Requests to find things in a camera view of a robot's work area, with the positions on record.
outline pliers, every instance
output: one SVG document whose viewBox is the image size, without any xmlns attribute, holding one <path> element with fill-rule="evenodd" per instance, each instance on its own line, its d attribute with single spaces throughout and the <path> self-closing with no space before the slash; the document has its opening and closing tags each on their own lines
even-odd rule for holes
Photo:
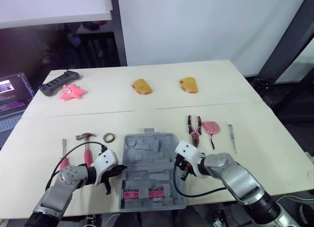
<svg viewBox="0 0 314 227">
<path fill-rule="evenodd" d="M 197 147 L 198 143 L 199 143 L 199 138 L 198 137 L 202 134 L 202 131 L 201 131 L 201 128 L 202 128 L 201 117 L 197 116 L 198 126 L 197 126 L 196 130 L 194 130 L 194 128 L 192 127 L 191 119 L 192 119 L 192 116 L 189 115 L 188 118 L 187 118 L 188 133 L 192 136 L 192 144 L 195 147 Z"/>
</svg>

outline hammer head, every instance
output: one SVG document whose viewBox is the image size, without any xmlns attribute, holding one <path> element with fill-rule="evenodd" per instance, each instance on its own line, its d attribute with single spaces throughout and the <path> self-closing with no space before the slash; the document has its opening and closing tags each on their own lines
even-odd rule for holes
<svg viewBox="0 0 314 227">
<path fill-rule="evenodd" d="M 91 136 L 96 136 L 96 135 L 94 135 L 92 133 L 83 133 L 82 135 L 77 135 L 75 138 L 76 138 L 76 140 L 81 140 L 81 139 L 88 140 L 89 137 L 91 137 Z"/>
</svg>

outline white wall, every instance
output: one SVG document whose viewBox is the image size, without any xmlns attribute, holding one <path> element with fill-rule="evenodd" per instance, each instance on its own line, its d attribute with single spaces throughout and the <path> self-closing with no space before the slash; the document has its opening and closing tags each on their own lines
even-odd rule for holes
<svg viewBox="0 0 314 227">
<path fill-rule="evenodd" d="M 314 39 L 304 48 L 276 83 L 299 82 L 314 68 Z"/>
<path fill-rule="evenodd" d="M 303 0 L 119 0 L 129 66 L 230 59 L 256 75 Z"/>
<path fill-rule="evenodd" d="M 0 28 L 110 20 L 111 0 L 0 0 Z"/>
</svg>

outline tape roll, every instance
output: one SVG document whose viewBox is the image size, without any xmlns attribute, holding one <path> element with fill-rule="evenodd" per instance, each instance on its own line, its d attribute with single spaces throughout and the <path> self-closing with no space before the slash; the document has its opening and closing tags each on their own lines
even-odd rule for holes
<svg viewBox="0 0 314 227">
<path fill-rule="evenodd" d="M 112 134 L 112 133 L 107 133 L 107 134 L 105 134 L 104 135 L 104 141 L 106 142 L 106 143 L 111 143 L 112 141 L 114 141 L 114 139 L 115 139 L 115 136 L 114 136 L 114 134 Z"/>
</svg>

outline black game controller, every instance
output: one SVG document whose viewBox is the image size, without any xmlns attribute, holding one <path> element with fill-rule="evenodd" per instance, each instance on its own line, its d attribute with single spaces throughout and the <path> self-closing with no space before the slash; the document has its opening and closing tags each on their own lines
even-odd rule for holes
<svg viewBox="0 0 314 227">
<path fill-rule="evenodd" d="M 42 84 L 39 87 L 39 90 L 44 93 L 45 96 L 52 96 L 54 91 L 58 89 L 59 87 L 66 85 L 68 82 L 73 80 L 78 80 L 79 74 L 73 71 L 65 71 L 64 74 L 61 76 L 55 78 L 54 80 Z"/>
</svg>

